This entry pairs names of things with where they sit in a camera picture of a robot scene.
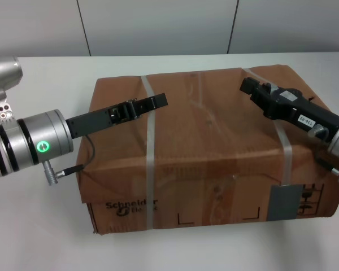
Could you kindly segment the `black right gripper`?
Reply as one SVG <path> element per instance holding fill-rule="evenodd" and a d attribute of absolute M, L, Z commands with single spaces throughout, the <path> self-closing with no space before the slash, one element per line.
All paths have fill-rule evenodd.
<path fill-rule="evenodd" d="M 260 83 L 252 77 L 246 77 L 240 91 L 250 95 L 250 99 L 263 110 L 263 115 L 271 120 L 287 121 L 306 132 L 320 124 L 329 130 L 327 142 L 339 130 L 338 115 L 306 99 L 297 89 L 273 90 L 269 82 Z"/>

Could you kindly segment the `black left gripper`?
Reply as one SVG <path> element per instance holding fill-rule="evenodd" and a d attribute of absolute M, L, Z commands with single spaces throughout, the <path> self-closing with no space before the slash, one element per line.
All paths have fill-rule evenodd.
<path fill-rule="evenodd" d="M 78 138 L 134 120 L 134 118 L 167 105 L 166 95 L 161 93 L 72 117 L 67 119 L 66 123 L 71 137 Z"/>

